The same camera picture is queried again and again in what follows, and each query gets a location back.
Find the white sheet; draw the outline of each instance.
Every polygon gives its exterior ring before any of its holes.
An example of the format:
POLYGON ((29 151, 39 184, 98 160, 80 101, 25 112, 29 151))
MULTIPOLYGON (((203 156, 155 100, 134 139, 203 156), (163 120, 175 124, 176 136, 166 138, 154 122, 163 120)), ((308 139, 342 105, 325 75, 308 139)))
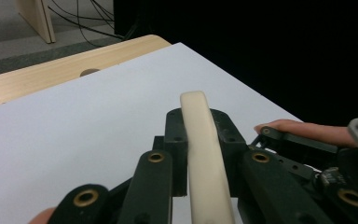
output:
MULTIPOLYGON (((132 177, 186 91, 203 91, 248 143, 256 124, 297 119, 181 43, 21 97, 0 105, 0 224, 27 223, 78 186, 132 177)), ((188 197, 174 198, 172 223, 190 222, 188 197)))

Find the white foam object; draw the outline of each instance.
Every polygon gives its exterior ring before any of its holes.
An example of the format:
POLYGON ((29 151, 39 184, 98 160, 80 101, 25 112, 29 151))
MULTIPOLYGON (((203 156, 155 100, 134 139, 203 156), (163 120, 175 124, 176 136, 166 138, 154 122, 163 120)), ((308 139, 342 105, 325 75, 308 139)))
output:
POLYGON ((192 223, 235 223, 217 130, 205 94, 189 91, 180 100, 188 140, 192 223))

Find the human hand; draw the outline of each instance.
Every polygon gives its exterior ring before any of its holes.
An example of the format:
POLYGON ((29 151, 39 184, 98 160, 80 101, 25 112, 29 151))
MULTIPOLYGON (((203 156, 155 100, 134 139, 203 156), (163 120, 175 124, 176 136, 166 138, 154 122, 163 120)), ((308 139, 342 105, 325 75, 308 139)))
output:
POLYGON ((48 224, 48 220, 50 219, 54 210, 55 207, 51 207, 42 211, 36 217, 34 217, 28 224, 48 224))
POLYGON ((291 119, 276 119, 270 123, 256 125, 254 129, 257 133, 260 133, 261 128, 265 126, 337 147, 357 147, 347 127, 327 126, 291 119))

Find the black cable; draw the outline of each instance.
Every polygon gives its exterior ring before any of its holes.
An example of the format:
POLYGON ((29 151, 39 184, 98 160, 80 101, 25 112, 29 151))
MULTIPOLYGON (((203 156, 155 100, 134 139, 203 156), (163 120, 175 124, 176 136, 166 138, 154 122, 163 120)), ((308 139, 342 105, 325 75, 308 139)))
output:
POLYGON ((108 14, 110 14, 110 15, 112 15, 112 16, 114 16, 113 15, 113 13, 111 13, 110 11, 108 11, 108 10, 106 10, 104 7, 102 7, 99 3, 97 3, 95 0, 91 0, 92 2, 94 2, 101 10, 103 10, 105 13, 108 13, 108 14))
MULTIPOLYGON (((59 8, 60 10, 62 10, 63 12, 65 12, 66 14, 69 14, 69 15, 71 15, 71 16, 76 17, 75 14, 70 13, 70 12, 64 10, 63 8, 61 8, 54 0, 51 0, 51 1, 54 3, 54 5, 56 5, 57 8, 59 8)), ((103 19, 100 19, 100 18, 91 18, 91 17, 80 17, 80 18, 82 18, 82 19, 88 19, 88 20, 96 20, 96 21, 104 21, 104 20, 105 20, 105 18, 103 18, 103 19)))
POLYGON ((79 18, 79 16, 78 16, 78 15, 79 15, 79 0, 76 0, 76 13, 77 13, 77 14, 76 14, 77 24, 78 24, 80 33, 83 35, 84 39, 85 39, 89 44, 91 44, 92 46, 95 46, 95 47, 98 47, 98 48, 103 47, 103 46, 95 45, 95 44, 89 42, 88 39, 84 36, 83 30, 81 29, 81 28, 82 28, 82 25, 80 24, 80 18, 79 18))
POLYGON ((92 5, 94 6, 95 10, 98 12, 98 14, 101 16, 101 18, 106 22, 106 24, 108 24, 113 30, 115 30, 115 28, 104 18, 104 16, 100 13, 100 11, 97 9, 97 7, 95 6, 96 2, 95 0, 90 0, 92 5))
POLYGON ((101 34, 101 35, 108 35, 108 36, 112 36, 112 37, 115 37, 115 38, 118 38, 118 39, 123 39, 123 36, 122 35, 111 35, 111 34, 108 34, 108 33, 104 33, 104 32, 101 32, 101 31, 98 31, 98 30, 95 30, 95 29, 92 29, 92 28, 89 28, 85 25, 82 25, 82 24, 79 24, 75 21, 71 21, 69 20, 68 18, 64 17, 63 15, 61 15, 60 13, 58 13, 57 11, 55 11, 53 8, 51 7, 48 7, 48 9, 50 9, 52 12, 54 12, 55 14, 57 14, 59 17, 63 18, 64 20, 66 21, 69 21, 71 22, 72 24, 75 24, 75 25, 79 25, 81 26, 82 28, 86 29, 86 30, 89 30, 89 31, 92 31, 92 32, 96 32, 98 34, 101 34))

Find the black background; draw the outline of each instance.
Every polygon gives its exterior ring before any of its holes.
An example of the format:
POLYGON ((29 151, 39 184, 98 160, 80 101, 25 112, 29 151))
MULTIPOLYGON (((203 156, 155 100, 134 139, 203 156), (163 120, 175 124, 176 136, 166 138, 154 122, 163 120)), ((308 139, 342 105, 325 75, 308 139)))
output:
POLYGON ((116 0, 114 10, 117 34, 137 24, 131 38, 182 42, 299 119, 358 118, 358 1, 116 0))

